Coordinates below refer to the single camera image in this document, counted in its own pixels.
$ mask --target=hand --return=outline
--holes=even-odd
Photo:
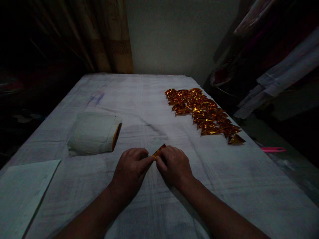
[[[114,200],[127,204],[135,197],[154,161],[153,157],[145,158],[147,155],[144,148],[128,149],[122,154],[109,185]]]
[[[178,148],[172,146],[163,148],[159,152],[159,156],[156,157],[156,166],[164,180],[177,189],[180,189],[186,181],[195,179],[190,168],[189,159]]]

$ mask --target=finger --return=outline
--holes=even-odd
[[[139,169],[140,169],[140,172],[145,173],[147,172],[147,170],[149,169],[148,166],[151,166],[151,164],[154,162],[154,157],[153,156],[150,156],[150,157],[147,157],[147,158],[144,158],[144,159],[141,159],[138,164],[139,164]]]
[[[122,153],[122,157],[126,157],[128,152],[130,151],[131,149],[127,149],[125,150],[123,153]]]
[[[132,156],[132,154],[133,154],[137,149],[138,149],[138,148],[131,148],[131,149],[129,149],[126,156],[127,156],[127,157]]]
[[[179,152],[181,151],[180,149],[178,149],[178,148],[176,148],[176,147],[172,147],[172,148],[174,149],[175,152],[178,152],[178,153],[179,153]]]
[[[165,165],[160,156],[156,156],[156,166],[159,171],[167,172],[167,166]]]
[[[154,157],[147,157],[139,161],[140,167],[142,169],[140,174],[141,175],[140,177],[142,178],[142,180],[144,179],[147,171],[150,169],[153,162],[154,162]]]
[[[147,156],[148,154],[149,152],[146,149],[139,148],[136,149],[131,156],[134,158],[134,160],[139,161],[141,158]]]
[[[172,147],[171,146],[163,148],[163,149],[160,150],[159,156],[161,158],[165,158],[167,160],[167,158],[169,157],[169,154],[170,154],[171,151],[172,151]]]

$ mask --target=white wall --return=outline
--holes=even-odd
[[[239,0],[126,0],[135,74],[193,77],[203,85]]]

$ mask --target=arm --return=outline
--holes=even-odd
[[[215,237],[268,238],[193,176],[189,159],[180,149],[171,146],[162,149],[156,165],[164,180],[190,202]]]
[[[139,191],[154,158],[143,158],[146,149],[126,150],[116,166],[108,187],[57,236],[61,238],[101,238]]]

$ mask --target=forearm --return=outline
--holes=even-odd
[[[125,208],[126,203],[114,195],[112,183],[57,236],[61,238],[101,238],[107,226]]]
[[[179,188],[217,238],[268,238],[193,178]]]

